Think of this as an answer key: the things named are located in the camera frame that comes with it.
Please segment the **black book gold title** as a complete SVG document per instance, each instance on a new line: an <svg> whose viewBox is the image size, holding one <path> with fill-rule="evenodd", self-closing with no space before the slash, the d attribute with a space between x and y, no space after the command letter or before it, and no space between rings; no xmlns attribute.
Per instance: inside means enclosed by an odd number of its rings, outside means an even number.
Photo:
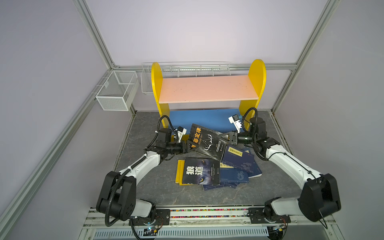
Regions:
<svg viewBox="0 0 384 240"><path fill-rule="evenodd" d="M188 138L190 150L221 162L228 145L220 137L221 134L220 132L192 124Z"/></svg>

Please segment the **dark wolf cover book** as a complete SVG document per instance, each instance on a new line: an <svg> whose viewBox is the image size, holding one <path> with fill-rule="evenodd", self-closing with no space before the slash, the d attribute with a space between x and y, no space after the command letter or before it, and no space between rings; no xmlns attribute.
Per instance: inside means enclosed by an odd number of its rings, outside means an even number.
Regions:
<svg viewBox="0 0 384 240"><path fill-rule="evenodd" d="M220 162L214 159L186 158L182 174L184 185L220 184Z"/></svg>

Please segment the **yellow cartoon book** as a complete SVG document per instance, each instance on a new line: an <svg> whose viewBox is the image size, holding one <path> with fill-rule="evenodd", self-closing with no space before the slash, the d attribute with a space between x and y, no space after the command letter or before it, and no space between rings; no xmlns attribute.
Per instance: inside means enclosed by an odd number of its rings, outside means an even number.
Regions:
<svg viewBox="0 0 384 240"><path fill-rule="evenodd" d="M183 185L182 179L183 179L184 164L185 164L184 160L178 160L178 166L177 166L177 173L176 173L175 183L179 184L180 186Z"/></svg>

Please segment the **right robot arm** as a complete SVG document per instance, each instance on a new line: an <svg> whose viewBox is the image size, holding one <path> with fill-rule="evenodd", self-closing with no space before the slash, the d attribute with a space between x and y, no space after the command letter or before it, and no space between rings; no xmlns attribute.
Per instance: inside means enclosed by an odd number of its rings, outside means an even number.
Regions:
<svg viewBox="0 0 384 240"><path fill-rule="evenodd" d="M263 161L280 167L300 187L299 197L277 197L265 202L263 218L276 222L283 216L304 216L312 222L324 223L324 218L341 210L337 180L331 174L321 174L290 154L277 140L267 134L265 121L255 107L243 116L229 117L235 131L222 134L222 139L232 145L250 144Z"/></svg>

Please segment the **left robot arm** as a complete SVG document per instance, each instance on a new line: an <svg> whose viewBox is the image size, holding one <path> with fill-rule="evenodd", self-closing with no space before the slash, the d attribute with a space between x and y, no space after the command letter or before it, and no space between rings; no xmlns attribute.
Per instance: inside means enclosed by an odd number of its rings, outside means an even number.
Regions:
<svg viewBox="0 0 384 240"><path fill-rule="evenodd" d="M189 152L187 134L183 127L175 128L169 116L162 116L157 125L155 137L145 147L145 153L125 169L109 172L97 201L96 210L105 215L106 227L117 221L143 219L156 221L156 204L137 198L138 183L155 167L165 161L168 155Z"/></svg>

